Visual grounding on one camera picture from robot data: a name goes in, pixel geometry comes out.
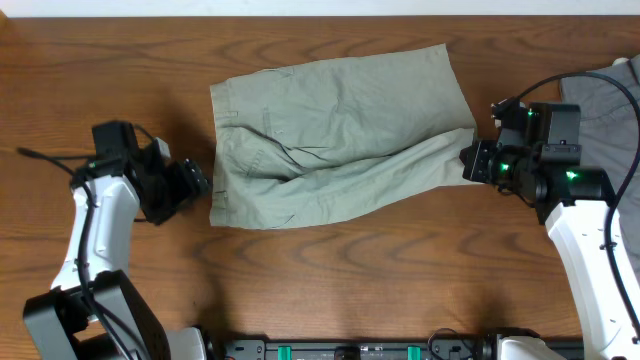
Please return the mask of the khaki green shorts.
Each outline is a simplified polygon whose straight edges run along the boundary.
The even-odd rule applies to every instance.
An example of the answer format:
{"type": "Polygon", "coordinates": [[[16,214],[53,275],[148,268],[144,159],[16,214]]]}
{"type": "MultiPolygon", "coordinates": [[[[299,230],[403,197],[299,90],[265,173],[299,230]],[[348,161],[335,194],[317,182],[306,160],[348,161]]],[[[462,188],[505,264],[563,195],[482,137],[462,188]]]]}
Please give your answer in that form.
{"type": "Polygon", "coordinates": [[[210,93],[214,226],[333,224],[464,182],[476,123],[444,45],[265,69],[210,93]]]}

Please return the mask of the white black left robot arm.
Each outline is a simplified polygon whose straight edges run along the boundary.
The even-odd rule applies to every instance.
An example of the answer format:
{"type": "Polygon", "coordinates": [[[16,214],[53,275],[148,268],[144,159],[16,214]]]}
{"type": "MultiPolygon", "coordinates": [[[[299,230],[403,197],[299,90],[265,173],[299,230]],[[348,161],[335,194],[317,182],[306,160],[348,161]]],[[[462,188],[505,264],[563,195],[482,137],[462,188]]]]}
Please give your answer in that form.
{"type": "Polygon", "coordinates": [[[93,127],[94,154],[71,171],[73,230],[48,292],[30,298],[23,321],[44,359],[206,359],[197,327],[167,331],[128,277],[132,227],[159,226],[206,195],[200,167],[171,158],[158,137],[140,146],[139,126],[93,127]]]}

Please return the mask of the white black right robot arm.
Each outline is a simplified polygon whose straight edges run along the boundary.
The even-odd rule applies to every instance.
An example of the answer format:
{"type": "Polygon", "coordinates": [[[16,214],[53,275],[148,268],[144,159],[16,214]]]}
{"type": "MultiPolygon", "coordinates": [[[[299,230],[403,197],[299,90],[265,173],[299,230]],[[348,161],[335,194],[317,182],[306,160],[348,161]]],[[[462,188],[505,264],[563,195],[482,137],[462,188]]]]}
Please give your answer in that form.
{"type": "Polygon", "coordinates": [[[464,179],[517,195],[535,209],[566,271],[585,358],[638,358],[631,317],[639,286],[609,177],[581,163],[579,107],[509,98],[493,105],[492,116],[499,136],[461,151],[464,179]]]}

